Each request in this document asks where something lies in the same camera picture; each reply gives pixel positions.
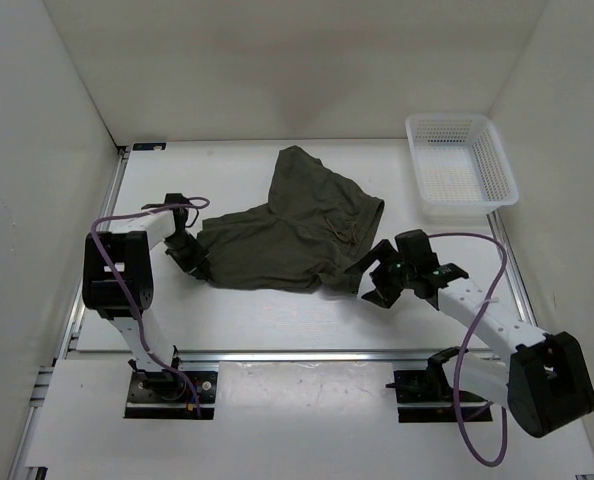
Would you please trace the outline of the olive green shorts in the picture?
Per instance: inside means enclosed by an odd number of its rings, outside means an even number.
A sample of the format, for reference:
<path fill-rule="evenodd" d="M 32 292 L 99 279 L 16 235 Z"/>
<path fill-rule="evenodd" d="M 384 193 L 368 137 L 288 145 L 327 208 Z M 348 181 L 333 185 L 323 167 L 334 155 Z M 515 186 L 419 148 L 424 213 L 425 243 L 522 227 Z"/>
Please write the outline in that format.
<path fill-rule="evenodd" d="M 266 203 L 206 219 L 197 239 L 223 289 L 355 295 L 350 268 L 372 248 L 384 200 L 299 146 L 279 152 Z"/>

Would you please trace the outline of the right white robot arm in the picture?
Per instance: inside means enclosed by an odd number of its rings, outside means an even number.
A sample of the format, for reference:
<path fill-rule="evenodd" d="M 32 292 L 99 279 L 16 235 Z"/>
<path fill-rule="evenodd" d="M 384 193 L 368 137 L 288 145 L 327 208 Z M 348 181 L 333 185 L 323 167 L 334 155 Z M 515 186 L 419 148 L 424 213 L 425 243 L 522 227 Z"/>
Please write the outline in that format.
<path fill-rule="evenodd" d="M 364 300 L 389 309 L 405 290 L 471 329 L 497 356 L 482 360 L 451 347 L 432 355 L 417 379 L 391 388 L 412 402 L 450 401 L 459 390 L 508 410 L 529 435 L 545 435 L 594 411 L 594 389 L 578 340 L 522 321 L 494 302 L 461 267 L 443 264 L 421 230 L 382 240 L 349 267 L 369 274 Z"/>

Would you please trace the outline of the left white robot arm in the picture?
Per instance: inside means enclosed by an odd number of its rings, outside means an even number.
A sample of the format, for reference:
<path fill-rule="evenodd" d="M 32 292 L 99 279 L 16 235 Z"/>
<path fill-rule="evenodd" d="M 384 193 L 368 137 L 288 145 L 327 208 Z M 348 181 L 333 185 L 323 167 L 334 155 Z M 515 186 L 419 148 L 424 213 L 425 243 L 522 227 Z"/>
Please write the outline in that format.
<path fill-rule="evenodd" d="M 195 408 L 197 386 L 180 367 L 178 349 L 166 339 L 154 311 L 151 252 L 164 253 L 182 273 L 200 281 L 212 279 L 209 252 L 190 233 L 210 201 L 201 196 L 168 193 L 164 201 L 136 213 L 95 220 L 84 248 L 82 298 L 118 331 L 132 358 L 129 365 L 145 386 L 167 401 L 185 397 Z"/>

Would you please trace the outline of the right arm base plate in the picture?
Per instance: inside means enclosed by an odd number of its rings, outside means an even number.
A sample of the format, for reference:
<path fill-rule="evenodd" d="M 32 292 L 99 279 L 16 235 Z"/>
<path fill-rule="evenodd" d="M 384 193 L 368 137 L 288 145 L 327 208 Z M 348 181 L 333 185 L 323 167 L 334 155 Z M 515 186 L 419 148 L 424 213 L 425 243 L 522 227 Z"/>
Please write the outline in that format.
<path fill-rule="evenodd" d="M 452 389 L 431 391 L 424 370 L 395 370 L 386 387 L 395 391 L 400 424 L 457 422 Z M 492 421 L 491 407 L 482 397 L 461 391 L 460 401 L 465 422 Z"/>

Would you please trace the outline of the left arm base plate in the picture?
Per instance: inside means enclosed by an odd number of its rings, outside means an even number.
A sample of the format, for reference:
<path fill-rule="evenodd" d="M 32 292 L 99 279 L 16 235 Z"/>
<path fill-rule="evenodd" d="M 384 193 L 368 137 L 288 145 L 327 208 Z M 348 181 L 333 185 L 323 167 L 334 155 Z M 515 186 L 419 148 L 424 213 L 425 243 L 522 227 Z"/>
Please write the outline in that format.
<path fill-rule="evenodd" d="M 124 417 L 146 420 L 214 419 L 218 372 L 183 371 L 192 384 L 168 371 L 133 372 L 131 375 Z"/>

